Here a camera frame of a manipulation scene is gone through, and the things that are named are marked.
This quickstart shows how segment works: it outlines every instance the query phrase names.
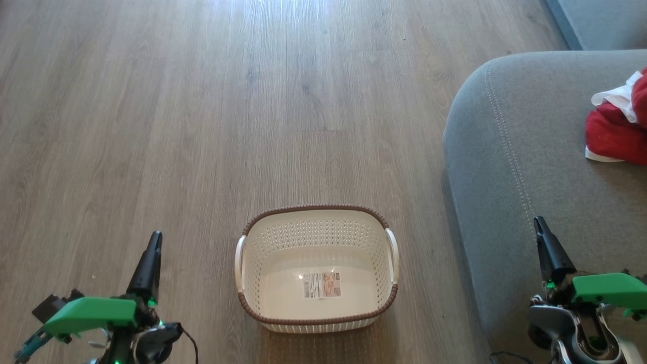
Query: plastic laundry basket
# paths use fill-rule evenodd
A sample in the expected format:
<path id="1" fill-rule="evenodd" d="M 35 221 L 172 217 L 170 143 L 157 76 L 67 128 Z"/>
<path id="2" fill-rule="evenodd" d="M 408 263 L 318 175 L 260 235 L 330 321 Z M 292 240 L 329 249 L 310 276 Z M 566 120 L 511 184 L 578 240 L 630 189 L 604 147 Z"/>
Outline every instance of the plastic laundry basket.
<path id="1" fill-rule="evenodd" d="M 245 227 L 234 265 L 243 308 L 277 332 L 364 327 L 398 292 L 395 236 L 379 214 L 359 206 L 264 212 Z"/>

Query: black cable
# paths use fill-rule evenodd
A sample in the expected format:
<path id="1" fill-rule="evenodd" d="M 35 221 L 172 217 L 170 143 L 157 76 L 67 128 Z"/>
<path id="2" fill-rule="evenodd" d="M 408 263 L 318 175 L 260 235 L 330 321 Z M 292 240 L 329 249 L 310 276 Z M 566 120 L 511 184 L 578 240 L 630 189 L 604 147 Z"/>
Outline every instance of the black cable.
<path id="1" fill-rule="evenodd" d="M 495 356 L 497 356 L 497 355 L 508 355 L 508 356 L 514 356 L 515 358 L 518 358 L 518 359 L 523 360 L 523 361 L 524 361 L 524 362 L 526 362 L 527 364 L 532 364 L 532 360 L 530 360 L 530 359 L 526 358 L 525 356 L 521 356 L 521 355 L 519 355 L 519 354 L 515 354 L 515 353 L 513 353 L 513 352 L 507 352 L 507 351 L 497 351 L 497 352 L 493 352 L 493 353 L 491 353 L 491 354 L 490 354 L 490 357 L 488 358 L 488 359 L 490 360 L 490 363 L 492 363 L 492 364 L 496 364 L 496 363 L 494 362 L 494 357 L 495 357 Z"/>
<path id="2" fill-rule="evenodd" d="M 182 329 L 182 330 L 184 331 L 184 335 L 186 335 L 186 337 L 188 337 L 189 340 L 191 340 L 191 342 L 193 343 L 193 348 L 195 349 L 195 364 L 198 364 L 198 344 L 195 342 L 195 340 L 191 337 L 191 335 L 189 335 L 189 333 L 185 329 Z"/>

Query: gray fabric upholstery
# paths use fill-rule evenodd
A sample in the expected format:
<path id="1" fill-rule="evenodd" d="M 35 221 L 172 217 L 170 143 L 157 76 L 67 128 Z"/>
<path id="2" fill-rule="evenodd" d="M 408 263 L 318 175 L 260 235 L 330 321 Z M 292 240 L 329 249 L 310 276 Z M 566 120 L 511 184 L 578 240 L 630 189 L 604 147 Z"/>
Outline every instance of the gray fabric upholstery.
<path id="1" fill-rule="evenodd" d="M 647 48 L 646 0 L 546 0 L 573 50 Z"/>
<path id="2" fill-rule="evenodd" d="M 578 269 L 647 273 L 647 167 L 584 158 L 591 95 L 645 65 L 647 51 L 517 54 L 481 66 L 456 95 L 447 172 L 494 350 L 548 359 L 525 331 L 541 290 L 533 216 L 545 217 Z M 619 324 L 647 346 L 647 325 Z"/>

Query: brown braided rim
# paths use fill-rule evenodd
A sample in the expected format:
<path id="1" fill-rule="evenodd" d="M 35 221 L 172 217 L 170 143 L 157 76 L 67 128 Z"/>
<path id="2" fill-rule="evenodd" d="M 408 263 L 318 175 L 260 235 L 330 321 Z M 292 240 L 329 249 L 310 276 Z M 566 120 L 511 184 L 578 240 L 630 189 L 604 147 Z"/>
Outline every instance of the brown braided rim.
<path id="1" fill-rule="evenodd" d="M 367 207 L 363 206 L 357 206 L 357 205 L 304 205 L 304 206 L 296 206 L 296 207 L 287 207 L 284 209 L 274 209 L 274 210 L 268 210 L 263 212 L 262 214 L 257 215 L 255 218 L 253 218 L 247 226 L 245 226 L 245 229 L 243 230 L 243 235 L 247 235 L 249 231 L 251 230 L 252 226 L 256 224 L 260 219 L 270 216 L 270 215 L 276 215 L 276 214 L 283 214 L 286 212 L 296 212 L 296 211 L 308 211 L 308 210 L 355 210 L 355 211 L 362 211 L 366 212 L 367 214 L 372 215 L 375 217 L 380 224 L 382 225 L 383 228 L 387 229 L 389 225 L 386 223 L 386 220 L 380 215 L 379 213 L 375 212 L 374 210 L 371 210 Z M 249 315 L 252 316 L 254 319 L 264 323 L 264 324 L 278 324 L 278 325 L 321 325 L 321 324 L 340 324 L 340 323 L 349 323 L 351 321 L 359 321 L 359 320 L 366 320 L 366 319 L 372 319 L 380 314 L 382 314 L 384 311 L 386 311 L 391 305 L 393 304 L 393 301 L 395 300 L 395 295 L 398 293 L 398 285 L 394 284 L 391 287 L 391 294 L 389 294 L 389 298 L 386 300 L 386 302 L 377 310 L 368 312 L 368 313 L 363 313 L 361 315 L 354 315 L 354 316 L 346 316 L 346 317 L 335 317 L 332 319 L 317 319 L 317 320 L 285 320 L 285 319 L 270 319 L 268 317 L 262 316 L 256 311 L 254 311 L 250 306 L 249 303 L 247 303 L 247 299 L 245 298 L 245 294 L 243 292 L 238 293 L 238 299 L 241 302 L 241 306 L 245 310 L 245 312 Z"/>

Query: red cloth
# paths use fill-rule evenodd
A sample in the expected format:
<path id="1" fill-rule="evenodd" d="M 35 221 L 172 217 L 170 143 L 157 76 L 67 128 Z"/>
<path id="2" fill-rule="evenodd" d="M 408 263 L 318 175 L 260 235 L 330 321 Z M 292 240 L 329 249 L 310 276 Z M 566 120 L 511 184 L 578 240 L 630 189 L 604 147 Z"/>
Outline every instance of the red cloth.
<path id="1" fill-rule="evenodd" d="M 604 157 L 647 165 L 647 67 L 631 89 L 637 124 L 609 102 L 599 105 L 586 119 L 586 144 Z"/>

